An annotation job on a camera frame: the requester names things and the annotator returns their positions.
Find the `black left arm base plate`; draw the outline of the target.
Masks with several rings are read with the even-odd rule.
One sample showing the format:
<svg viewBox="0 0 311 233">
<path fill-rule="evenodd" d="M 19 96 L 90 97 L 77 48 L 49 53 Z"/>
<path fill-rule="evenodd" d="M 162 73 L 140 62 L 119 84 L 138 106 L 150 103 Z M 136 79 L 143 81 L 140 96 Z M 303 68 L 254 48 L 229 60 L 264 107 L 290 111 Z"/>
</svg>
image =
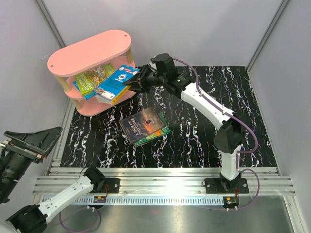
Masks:
<svg viewBox="0 0 311 233">
<path fill-rule="evenodd" d="M 121 180 L 119 178 L 106 178 L 101 192 L 106 193 L 106 188 L 108 188 L 108 194 L 118 194 L 120 190 L 120 182 Z"/>
</svg>

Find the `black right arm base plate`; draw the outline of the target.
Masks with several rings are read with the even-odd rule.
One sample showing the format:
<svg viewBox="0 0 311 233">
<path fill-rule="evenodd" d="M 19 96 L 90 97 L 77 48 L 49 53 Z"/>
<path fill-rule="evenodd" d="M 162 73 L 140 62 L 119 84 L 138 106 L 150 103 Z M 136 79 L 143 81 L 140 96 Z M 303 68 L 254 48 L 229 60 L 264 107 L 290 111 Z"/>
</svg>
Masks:
<svg viewBox="0 0 311 233">
<path fill-rule="evenodd" d="M 248 194 L 249 188 L 245 178 L 236 181 L 225 181 L 220 178 L 206 178 L 203 185 L 207 194 Z"/>
</svg>

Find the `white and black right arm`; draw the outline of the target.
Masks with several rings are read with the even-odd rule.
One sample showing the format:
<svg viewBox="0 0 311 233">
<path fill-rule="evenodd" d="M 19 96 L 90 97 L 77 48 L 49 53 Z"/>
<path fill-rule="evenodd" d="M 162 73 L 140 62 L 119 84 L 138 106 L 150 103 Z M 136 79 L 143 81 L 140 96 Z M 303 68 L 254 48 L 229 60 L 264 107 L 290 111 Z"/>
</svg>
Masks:
<svg viewBox="0 0 311 233">
<path fill-rule="evenodd" d="M 224 192 L 231 193 L 238 187 L 242 176 L 237 161 L 244 138 L 242 123 L 233 111 L 200 89 L 197 80 L 178 72 L 175 61 L 167 53 L 159 54 L 124 84 L 140 93 L 149 92 L 153 86 L 162 86 L 170 94 L 192 105 L 214 125 L 217 131 L 214 145 L 221 152 L 222 159 L 217 185 Z"/>
</svg>

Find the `dark Tale of Two Cities book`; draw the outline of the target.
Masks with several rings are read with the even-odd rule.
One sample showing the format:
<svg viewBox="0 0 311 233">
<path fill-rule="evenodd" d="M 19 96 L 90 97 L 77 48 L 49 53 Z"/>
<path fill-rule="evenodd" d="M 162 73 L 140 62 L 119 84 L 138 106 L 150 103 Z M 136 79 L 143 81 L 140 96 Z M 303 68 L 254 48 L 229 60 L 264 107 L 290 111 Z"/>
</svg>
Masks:
<svg viewBox="0 0 311 233">
<path fill-rule="evenodd" d="M 153 108 L 143 109 L 119 123 L 130 144 L 135 144 L 165 127 L 164 121 Z"/>
</svg>

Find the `blue back-cover book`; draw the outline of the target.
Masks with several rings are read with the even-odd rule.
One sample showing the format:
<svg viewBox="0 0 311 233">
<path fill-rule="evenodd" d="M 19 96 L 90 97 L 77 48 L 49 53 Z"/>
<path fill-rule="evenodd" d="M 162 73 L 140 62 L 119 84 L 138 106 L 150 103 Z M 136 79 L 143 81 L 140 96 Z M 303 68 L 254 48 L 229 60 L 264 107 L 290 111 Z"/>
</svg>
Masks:
<svg viewBox="0 0 311 233">
<path fill-rule="evenodd" d="M 117 101 L 125 94 L 130 86 L 124 83 L 133 78 L 140 71 L 137 67 L 122 65 L 103 83 L 94 88 L 93 93 L 98 102 L 110 105 L 116 104 Z"/>
</svg>

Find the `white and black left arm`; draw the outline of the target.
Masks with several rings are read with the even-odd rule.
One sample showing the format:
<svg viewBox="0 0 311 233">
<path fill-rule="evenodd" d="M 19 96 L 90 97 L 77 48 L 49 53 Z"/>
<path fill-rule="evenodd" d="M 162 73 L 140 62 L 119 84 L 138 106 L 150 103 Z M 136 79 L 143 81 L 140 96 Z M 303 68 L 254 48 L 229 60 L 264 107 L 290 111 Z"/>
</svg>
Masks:
<svg viewBox="0 0 311 233">
<path fill-rule="evenodd" d="M 34 133 L 5 131 L 7 141 L 0 147 L 0 201 L 9 195 L 31 163 L 39 164 L 48 157 L 63 131 L 54 127 Z M 42 233 L 47 224 L 78 197 L 104 189 L 105 176 L 90 166 L 79 179 L 57 195 L 39 204 L 27 205 L 0 222 L 2 233 Z"/>
</svg>

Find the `green 65-storey treehouse book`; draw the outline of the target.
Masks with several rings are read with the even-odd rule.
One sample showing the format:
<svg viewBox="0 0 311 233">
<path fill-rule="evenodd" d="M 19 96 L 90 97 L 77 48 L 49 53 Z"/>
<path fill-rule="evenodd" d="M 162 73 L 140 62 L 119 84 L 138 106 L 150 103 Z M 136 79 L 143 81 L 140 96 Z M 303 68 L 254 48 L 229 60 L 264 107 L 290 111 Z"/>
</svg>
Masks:
<svg viewBox="0 0 311 233">
<path fill-rule="evenodd" d="M 79 90 L 83 97 L 93 93 L 93 90 L 103 83 L 115 72 L 111 63 L 79 73 L 74 76 L 74 86 Z"/>
</svg>

